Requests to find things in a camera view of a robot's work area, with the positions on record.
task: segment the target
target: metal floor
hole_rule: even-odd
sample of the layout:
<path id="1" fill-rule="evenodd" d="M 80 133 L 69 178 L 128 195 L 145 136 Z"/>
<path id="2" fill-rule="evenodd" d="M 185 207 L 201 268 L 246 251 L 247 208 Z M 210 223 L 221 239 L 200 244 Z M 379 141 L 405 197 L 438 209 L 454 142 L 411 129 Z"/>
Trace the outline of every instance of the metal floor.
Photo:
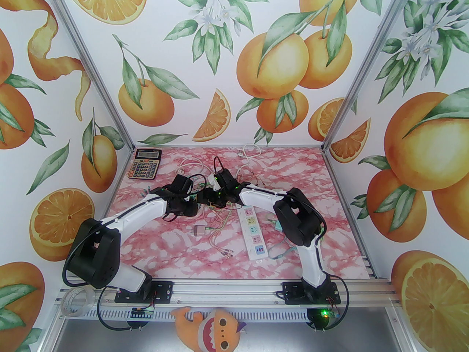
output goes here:
<path id="1" fill-rule="evenodd" d="M 383 308 L 350 308 L 333 330 L 314 332 L 304 323 L 249 323 L 236 352 L 399 352 Z M 110 331 L 97 320 L 67 320 L 53 352 L 189 352 L 171 322 L 142 331 Z"/>

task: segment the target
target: plush toy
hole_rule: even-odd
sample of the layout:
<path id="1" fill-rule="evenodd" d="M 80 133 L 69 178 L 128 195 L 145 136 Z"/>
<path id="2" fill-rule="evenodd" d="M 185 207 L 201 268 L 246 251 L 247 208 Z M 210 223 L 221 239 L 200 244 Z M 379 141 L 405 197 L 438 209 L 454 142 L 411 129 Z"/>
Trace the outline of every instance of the plush toy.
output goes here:
<path id="1" fill-rule="evenodd" d="M 238 347 L 240 331 L 246 323 L 239 322 L 223 309 L 214 309 L 204 319 L 195 312 L 194 320 L 186 319 L 190 307 L 171 312 L 176 318 L 176 333 L 194 352 L 233 352 Z"/>

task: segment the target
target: table surface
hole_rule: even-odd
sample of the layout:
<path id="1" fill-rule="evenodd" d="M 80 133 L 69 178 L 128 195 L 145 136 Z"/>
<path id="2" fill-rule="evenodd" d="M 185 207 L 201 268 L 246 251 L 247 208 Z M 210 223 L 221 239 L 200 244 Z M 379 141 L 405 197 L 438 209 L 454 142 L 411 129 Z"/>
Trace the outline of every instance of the table surface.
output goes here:
<path id="1" fill-rule="evenodd" d="M 263 148 L 260 156 L 248 160 L 240 157 L 240 147 L 160 147 L 163 151 L 160 167 L 154 180 L 129 179 L 131 163 L 112 202 L 109 216 L 134 205 L 153 189 L 171 183 L 176 169 L 186 157 L 201 160 L 210 169 L 213 158 L 219 156 L 225 168 L 235 175 L 241 169 L 244 181 L 269 189 L 301 189 L 327 222 L 327 233 L 321 242 L 323 266 L 332 274 L 347 279 L 368 279 L 362 255 L 326 169 L 321 151 L 310 147 Z M 247 155 L 256 154 L 256 149 Z M 183 168 L 184 175 L 203 173 L 208 169 L 194 164 Z M 196 237 L 192 230 L 196 224 L 219 228 L 217 215 L 205 208 L 194 218 L 178 217 L 173 222 L 161 218 L 152 220 L 130 236 L 121 248 L 121 260 L 135 265 L 159 278 L 216 278 L 216 279 L 297 279 L 302 276 L 298 253 L 293 250 L 273 260 L 250 261 L 241 232 L 236 210 L 218 211 L 218 217 L 228 221 L 216 238 L 216 245 L 233 251 L 233 257 L 223 256 L 210 244 L 210 232 Z M 256 208 L 259 224 L 268 248 L 283 241 L 284 235 L 274 229 L 275 215 Z M 271 256 L 285 252 L 287 242 L 275 246 Z"/>

